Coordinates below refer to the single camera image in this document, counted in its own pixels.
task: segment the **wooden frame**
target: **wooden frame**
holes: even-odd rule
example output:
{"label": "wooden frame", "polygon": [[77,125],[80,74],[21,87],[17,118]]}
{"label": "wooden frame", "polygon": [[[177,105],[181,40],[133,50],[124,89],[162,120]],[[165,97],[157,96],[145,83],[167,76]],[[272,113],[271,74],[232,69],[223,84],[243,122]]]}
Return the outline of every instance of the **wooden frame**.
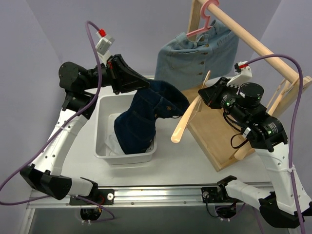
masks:
{"label": "wooden frame", "polygon": [[[200,21],[201,6],[207,0],[193,0],[188,31],[196,30]],[[260,56],[273,54],[265,45],[258,41],[247,30],[230,18],[220,8],[213,3],[208,5],[207,9],[223,22],[232,32],[234,32],[241,40],[249,45]],[[266,62],[280,73],[286,80],[284,87],[272,104],[269,114],[279,117],[295,100],[299,89],[299,75],[290,66],[288,66],[280,58],[267,58]],[[304,77],[304,90],[312,84],[311,77]],[[184,95],[191,102],[197,96],[199,87],[183,91]],[[242,160],[245,156],[254,152],[250,144],[244,145],[239,150],[233,149],[229,140],[231,136],[237,133],[232,127],[223,121],[221,111],[212,110],[207,106],[194,117],[193,121],[188,125],[188,129],[198,142],[199,146],[210,160],[217,171],[233,164],[237,160]]]}

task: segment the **white table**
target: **white table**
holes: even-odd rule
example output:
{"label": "white table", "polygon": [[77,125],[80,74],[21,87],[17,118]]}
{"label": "white table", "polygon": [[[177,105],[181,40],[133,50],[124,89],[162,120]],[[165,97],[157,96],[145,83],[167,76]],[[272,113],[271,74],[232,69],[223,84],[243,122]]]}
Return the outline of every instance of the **white table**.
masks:
{"label": "white table", "polygon": [[[102,88],[100,97],[110,95],[113,95],[111,87]],[[112,187],[215,184],[229,175],[248,183],[270,182],[257,155],[217,173],[188,130],[179,144],[171,143],[170,137],[178,119],[157,120],[157,132],[161,132],[162,137],[157,138],[157,150],[150,162],[111,166],[94,156],[96,115],[95,110],[77,136],[65,160],[62,175],[85,177],[99,186]],[[162,121],[172,121],[171,129],[162,129]]]}

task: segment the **white container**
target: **white container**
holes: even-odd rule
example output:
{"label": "white container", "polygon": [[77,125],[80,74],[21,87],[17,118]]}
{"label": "white container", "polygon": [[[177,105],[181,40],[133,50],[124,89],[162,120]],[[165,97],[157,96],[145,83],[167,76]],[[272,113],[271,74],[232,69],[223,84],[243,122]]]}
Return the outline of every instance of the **white container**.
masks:
{"label": "white container", "polygon": [[114,132],[114,121],[119,114],[127,111],[130,107],[134,94],[104,96],[97,103],[97,119],[95,129],[94,155],[104,159],[108,164],[130,164],[148,162],[152,159],[156,150],[156,138],[145,153],[134,155],[109,156],[111,150],[105,144],[110,133]]}

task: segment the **denim shirt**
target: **denim shirt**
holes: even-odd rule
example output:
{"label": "denim shirt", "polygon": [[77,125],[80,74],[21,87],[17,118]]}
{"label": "denim shirt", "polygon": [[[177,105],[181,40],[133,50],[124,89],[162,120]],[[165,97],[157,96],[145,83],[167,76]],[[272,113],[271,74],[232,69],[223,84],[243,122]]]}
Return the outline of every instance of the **denim shirt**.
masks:
{"label": "denim shirt", "polygon": [[144,153],[155,137],[157,118],[182,116],[190,105],[171,84],[160,80],[149,82],[151,86],[139,89],[130,108],[115,120],[114,131],[125,154]]}
{"label": "denim shirt", "polygon": [[201,84],[209,70],[210,79],[228,74],[234,64],[239,37],[218,20],[211,26],[195,41],[181,33],[164,45],[158,54],[155,80],[186,90]]}

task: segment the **hanger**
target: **hanger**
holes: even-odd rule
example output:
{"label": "hanger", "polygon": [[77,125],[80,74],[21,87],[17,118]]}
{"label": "hanger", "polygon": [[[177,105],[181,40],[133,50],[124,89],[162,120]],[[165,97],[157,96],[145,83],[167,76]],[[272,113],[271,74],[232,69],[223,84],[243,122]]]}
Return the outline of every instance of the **hanger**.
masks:
{"label": "hanger", "polygon": [[203,28],[200,28],[200,29],[197,29],[195,31],[192,31],[192,32],[189,32],[186,36],[187,37],[191,37],[191,36],[194,36],[194,35],[197,35],[199,33],[203,33],[203,32],[207,32],[209,29],[211,29],[211,26],[208,26],[209,24],[209,20],[210,20],[210,16],[207,16],[205,14],[205,10],[207,9],[208,5],[213,3],[214,5],[216,6],[219,6],[220,3],[218,0],[208,0],[206,1],[205,4],[202,5],[201,9],[200,9],[200,16],[206,20],[205,21],[205,26]]}
{"label": "hanger", "polygon": [[[208,71],[205,80],[201,86],[201,88],[203,89],[205,86],[205,83],[207,82],[207,80],[210,77],[210,71]],[[192,112],[195,109],[197,105],[197,109],[193,115],[193,117],[191,118]],[[174,133],[171,136],[171,141],[173,143],[179,143],[181,141],[182,135],[184,133],[184,130],[186,129],[187,125],[192,121],[192,119],[195,117],[195,115],[197,114],[197,112],[201,111],[201,105],[202,105],[202,99],[200,97],[200,95],[198,95],[194,101],[190,104],[189,108],[187,108],[187,110],[185,111],[184,115],[182,116],[180,122],[178,123],[178,125],[175,128]]]}

